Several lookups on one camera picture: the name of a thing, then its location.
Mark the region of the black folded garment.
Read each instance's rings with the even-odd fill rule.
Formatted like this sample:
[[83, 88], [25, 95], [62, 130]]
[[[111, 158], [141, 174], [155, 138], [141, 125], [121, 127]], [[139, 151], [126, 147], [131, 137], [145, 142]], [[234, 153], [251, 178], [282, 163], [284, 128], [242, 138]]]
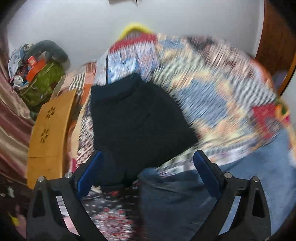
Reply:
[[198, 141], [173, 98], [138, 74], [94, 85], [90, 109], [93, 147], [103, 155], [95, 185], [104, 191], [131, 185]]

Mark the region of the striped satin curtain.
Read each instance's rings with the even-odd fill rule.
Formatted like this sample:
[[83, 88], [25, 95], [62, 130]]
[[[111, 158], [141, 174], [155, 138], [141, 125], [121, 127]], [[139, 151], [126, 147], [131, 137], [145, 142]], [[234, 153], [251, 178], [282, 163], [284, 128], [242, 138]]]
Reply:
[[27, 153], [34, 122], [9, 84], [8, 60], [8, 44], [1, 36], [1, 174], [26, 185]]

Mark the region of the patchwork patterned quilt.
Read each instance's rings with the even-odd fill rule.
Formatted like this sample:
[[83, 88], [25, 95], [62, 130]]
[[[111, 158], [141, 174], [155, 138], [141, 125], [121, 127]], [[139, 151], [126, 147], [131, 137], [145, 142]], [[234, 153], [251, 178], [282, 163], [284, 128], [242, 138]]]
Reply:
[[176, 100], [199, 136], [198, 147], [212, 162], [226, 166], [262, 151], [282, 161], [247, 161], [267, 174], [267, 201], [273, 232], [290, 222], [295, 205], [295, 130], [290, 110], [276, 93], [269, 72], [243, 51], [212, 37], [129, 34], [98, 60], [67, 75], [77, 90], [80, 111], [68, 139], [73, 169], [90, 157], [93, 124], [91, 87], [129, 74], [163, 88]]

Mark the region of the green fabric storage bag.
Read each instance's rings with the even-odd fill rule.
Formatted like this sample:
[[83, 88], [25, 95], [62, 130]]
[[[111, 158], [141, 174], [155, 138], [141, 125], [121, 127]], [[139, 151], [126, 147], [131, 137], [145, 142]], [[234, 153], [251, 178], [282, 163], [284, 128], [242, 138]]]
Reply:
[[31, 111], [36, 109], [38, 112], [37, 109], [50, 100], [54, 88], [64, 74], [60, 63], [49, 61], [27, 87], [17, 92]]

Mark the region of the orange box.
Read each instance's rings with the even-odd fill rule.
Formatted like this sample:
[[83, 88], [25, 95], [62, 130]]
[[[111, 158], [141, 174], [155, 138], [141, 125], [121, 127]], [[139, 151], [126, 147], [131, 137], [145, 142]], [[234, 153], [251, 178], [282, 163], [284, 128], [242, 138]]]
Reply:
[[30, 70], [27, 73], [26, 79], [29, 83], [31, 83], [35, 76], [44, 68], [46, 61], [44, 59], [37, 61], [34, 56], [31, 56], [28, 59], [28, 64], [30, 66]]

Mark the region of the light blue clothes heap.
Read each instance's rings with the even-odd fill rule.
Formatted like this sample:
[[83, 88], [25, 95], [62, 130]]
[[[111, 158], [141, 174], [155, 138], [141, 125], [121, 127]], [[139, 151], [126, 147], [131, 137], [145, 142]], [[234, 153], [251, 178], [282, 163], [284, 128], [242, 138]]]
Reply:
[[15, 76], [17, 69], [23, 64], [25, 54], [33, 45], [34, 44], [24, 44], [13, 51], [8, 62], [8, 73], [10, 78]]

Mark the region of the brown wooden door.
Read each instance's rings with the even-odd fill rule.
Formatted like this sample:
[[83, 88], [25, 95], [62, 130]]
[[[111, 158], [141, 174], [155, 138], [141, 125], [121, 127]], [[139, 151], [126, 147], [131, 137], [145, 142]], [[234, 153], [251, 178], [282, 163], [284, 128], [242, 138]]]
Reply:
[[295, 72], [295, 33], [271, 1], [264, 1], [264, 18], [255, 59], [271, 75], [284, 73], [276, 90], [282, 95]]

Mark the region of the small black wall monitor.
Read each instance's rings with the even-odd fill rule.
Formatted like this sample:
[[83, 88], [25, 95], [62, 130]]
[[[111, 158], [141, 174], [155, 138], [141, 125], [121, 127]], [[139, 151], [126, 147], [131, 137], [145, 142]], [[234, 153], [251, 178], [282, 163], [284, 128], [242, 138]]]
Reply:
[[108, 0], [110, 5], [121, 4], [121, 3], [133, 3], [138, 6], [141, 0]]

